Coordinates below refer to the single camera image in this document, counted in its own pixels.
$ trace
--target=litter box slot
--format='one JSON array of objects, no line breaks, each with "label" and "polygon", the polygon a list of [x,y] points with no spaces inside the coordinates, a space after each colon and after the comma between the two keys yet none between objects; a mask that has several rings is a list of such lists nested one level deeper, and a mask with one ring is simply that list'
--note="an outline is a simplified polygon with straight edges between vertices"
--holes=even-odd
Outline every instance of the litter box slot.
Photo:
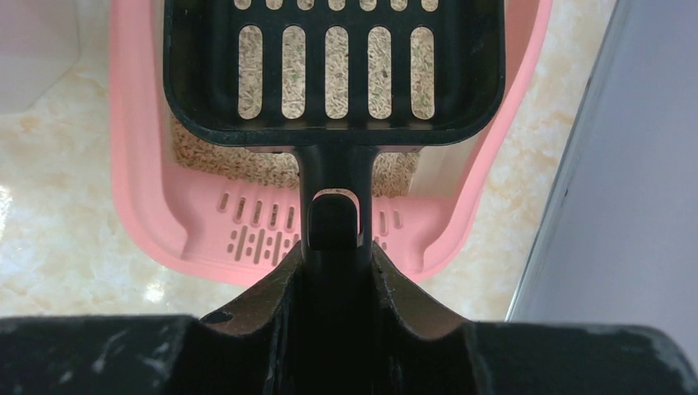
[{"label": "litter box slot", "polygon": [[247,199],[245,197],[241,197],[240,200],[238,201],[238,207],[235,210],[235,216],[233,217],[233,222],[236,224],[239,224],[242,222],[243,214],[244,214],[244,207],[247,204]]}]

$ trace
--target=beige marble tile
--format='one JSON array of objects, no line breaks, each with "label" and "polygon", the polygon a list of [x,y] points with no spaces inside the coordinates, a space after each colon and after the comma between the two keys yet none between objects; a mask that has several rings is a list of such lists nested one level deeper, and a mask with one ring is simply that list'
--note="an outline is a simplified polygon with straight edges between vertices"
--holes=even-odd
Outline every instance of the beige marble tile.
[{"label": "beige marble tile", "polygon": [[[109,2],[77,3],[80,62],[30,110],[0,117],[0,315],[205,314],[243,288],[165,269],[133,244],[114,213]],[[468,244],[421,284],[460,314],[505,314],[612,4],[555,2],[533,86],[487,180]]]}]

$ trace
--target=black plastic holder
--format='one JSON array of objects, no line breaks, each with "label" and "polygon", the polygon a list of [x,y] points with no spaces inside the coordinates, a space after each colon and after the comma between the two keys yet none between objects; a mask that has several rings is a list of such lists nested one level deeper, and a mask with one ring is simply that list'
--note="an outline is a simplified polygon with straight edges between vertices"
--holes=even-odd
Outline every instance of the black plastic holder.
[{"label": "black plastic holder", "polygon": [[306,281],[296,245],[201,321],[5,318],[0,393],[698,393],[660,332],[470,322],[373,252],[365,282],[334,313],[318,307],[324,291]]}]

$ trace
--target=white scuff mark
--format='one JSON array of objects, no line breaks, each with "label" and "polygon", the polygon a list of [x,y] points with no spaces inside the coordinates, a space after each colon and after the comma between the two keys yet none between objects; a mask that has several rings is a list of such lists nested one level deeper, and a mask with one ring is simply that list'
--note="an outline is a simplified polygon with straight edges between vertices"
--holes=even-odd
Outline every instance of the white scuff mark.
[{"label": "white scuff mark", "polygon": [[165,367],[165,362],[161,360],[156,360],[154,358],[146,358],[145,356],[139,356],[138,359],[148,367],[151,367],[158,373],[161,377],[167,377],[167,368]]},{"label": "white scuff mark", "polygon": [[67,371],[66,373],[64,373],[63,376],[61,376],[60,379],[58,379],[58,383],[59,383],[59,384],[65,384],[65,383],[67,383],[68,381],[70,381],[71,379],[72,379],[72,371],[69,370],[69,371]]},{"label": "white scuff mark", "polygon": [[112,344],[114,344],[114,342],[126,335],[126,333],[128,333],[128,329],[124,329],[123,331],[107,339],[107,341],[105,342],[105,346],[102,348],[102,353],[100,354],[100,357],[92,363],[92,371],[94,371],[97,374],[102,373],[102,370],[105,369],[106,358],[109,354],[109,349],[111,348]]}]

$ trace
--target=pink litter box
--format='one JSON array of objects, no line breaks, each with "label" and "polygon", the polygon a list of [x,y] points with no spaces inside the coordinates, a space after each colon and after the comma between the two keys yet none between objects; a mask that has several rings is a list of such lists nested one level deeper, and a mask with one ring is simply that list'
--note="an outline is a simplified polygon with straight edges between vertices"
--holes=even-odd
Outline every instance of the pink litter box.
[{"label": "pink litter box", "polygon": [[[375,241],[413,281],[443,269],[463,247],[487,173],[531,81],[550,11],[551,0],[508,2],[505,96],[496,116],[465,142],[424,148],[407,196],[374,198]],[[162,0],[111,2],[114,205],[136,244],[157,262],[249,286],[300,239],[299,192],[175,163],[162,76],[164,15]]]}]

